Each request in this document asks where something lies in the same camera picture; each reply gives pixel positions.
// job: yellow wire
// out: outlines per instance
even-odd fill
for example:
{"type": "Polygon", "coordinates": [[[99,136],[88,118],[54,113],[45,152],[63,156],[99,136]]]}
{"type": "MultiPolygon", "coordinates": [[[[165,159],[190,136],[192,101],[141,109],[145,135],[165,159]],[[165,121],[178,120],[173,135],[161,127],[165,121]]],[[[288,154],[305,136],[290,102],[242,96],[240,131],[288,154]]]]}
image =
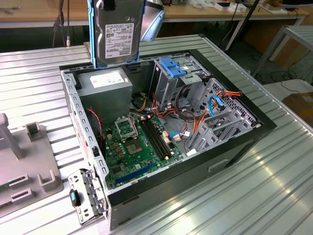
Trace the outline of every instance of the yellow wire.
{"type": "Polygon", "coordinates": [[[143,104],[140,109],[137,109],[136,111],[141,112],[146,107],[147,98],[143,101],[143,104]]]}

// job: blue latch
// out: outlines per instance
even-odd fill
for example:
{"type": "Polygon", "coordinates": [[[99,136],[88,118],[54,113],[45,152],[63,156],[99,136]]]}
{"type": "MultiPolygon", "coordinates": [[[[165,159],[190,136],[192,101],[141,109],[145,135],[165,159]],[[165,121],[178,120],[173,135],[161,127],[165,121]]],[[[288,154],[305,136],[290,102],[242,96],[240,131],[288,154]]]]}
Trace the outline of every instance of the blue latch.
{"type": "Polygon", "coordinates": [[[166,71],[170,73],[171,77],[179,77],[187,74],[186,71],[180,69],[178,63],[172,60],[172,58],[161,58],[160,63],[166,69],[166,71]]]}

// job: metal workbench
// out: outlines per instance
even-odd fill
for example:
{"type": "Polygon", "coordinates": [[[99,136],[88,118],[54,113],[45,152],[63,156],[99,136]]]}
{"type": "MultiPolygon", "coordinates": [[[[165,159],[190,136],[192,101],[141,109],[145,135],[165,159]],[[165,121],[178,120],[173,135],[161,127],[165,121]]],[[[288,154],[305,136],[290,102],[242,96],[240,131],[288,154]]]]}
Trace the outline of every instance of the metal workbench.
{"type": "MultiPolygon", "coordinates": [[[[276,37],[273,39],[265,53],[262,55],[259,63],[257,64],[255,70],[252,72],[252,76],[255,76],[258,71],[264,66],[268,57],[272,54],[278,43],[280,45],[277,47],[271,58],[270,61],[273,61],[279,52],[282,50],[286,42],[290,39],[295,39],[298,43],[301,43],[309,50],[313,51],[313,26],[283,26],[280,31],[277,33],[276,37]]],[[[303,80],[312,72],[313,68],[308,68],[305,72],[303,80]]]]}
{"type": "MultiPolygon", "coordinates": [[[[312,234],[313,130],[250,75],[198,35],[142,43],[142,55],[198,49],[260,107],[277,128],[239,163],[120,226],[112,234],[312,234]]],[[[83,46],[0,54],[0,111],[14,131],[46,126],[64,190],[6,217],[1,234],[108,234],[105,220],[81,228],[67,176],[84,167],[59,65],[88,62],[83,46]]]]}

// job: metal bracket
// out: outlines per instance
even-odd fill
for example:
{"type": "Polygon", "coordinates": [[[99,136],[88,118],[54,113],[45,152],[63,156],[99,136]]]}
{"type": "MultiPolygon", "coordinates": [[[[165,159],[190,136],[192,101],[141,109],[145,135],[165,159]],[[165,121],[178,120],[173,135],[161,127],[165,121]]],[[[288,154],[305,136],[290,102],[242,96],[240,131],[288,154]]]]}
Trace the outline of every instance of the metal bracket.
{"type": "Polygon", "coordinates": [[[25,125],[27,135],[31,142],[39,140],[42,138],[40,126],[38,122],[33,122],[25,125]]]}
{"type": "Polygon", "coordinates": [[[68,177],[72,190],[76,190],[80,205],[76,207],[79,223],[85,225],[107,211],[107,202],[99,179],[93,170],[80,169],[68,177]]]}
{"type": "Polygon", "coordinates": [[[55,187],[57,187],[58,185],[58,181],[55,178],[55,175],[53,173],[53,170],[50,170],[50,175],[51,175],[51,180],[49,181],[45,181],[43,180],[43,178],[41,177],[41,174],[38,174],[38,181],[39,181],[39,185],[42,188],[42,190],[44,192],[48,192],[52,189],[54,189],[55,187]]]}

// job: label sticker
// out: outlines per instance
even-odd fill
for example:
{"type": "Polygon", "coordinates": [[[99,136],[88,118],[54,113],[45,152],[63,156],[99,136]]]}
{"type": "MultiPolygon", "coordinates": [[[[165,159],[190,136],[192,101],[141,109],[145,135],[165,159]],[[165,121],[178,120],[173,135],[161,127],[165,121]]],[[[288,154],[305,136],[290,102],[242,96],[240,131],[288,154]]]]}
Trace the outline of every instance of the label sticker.
{"type": "Polygon", "coordinates": [[[106,59],[130,55],[134,34],[134,23],[106,25],[106,59]]]}
{"type": "Polygon", "coordinates": [[[124,79],[119,72],[114,71],[106,74],[91,76],[90,81],[94,88],[98,88],[124,82],[124,79]]]}

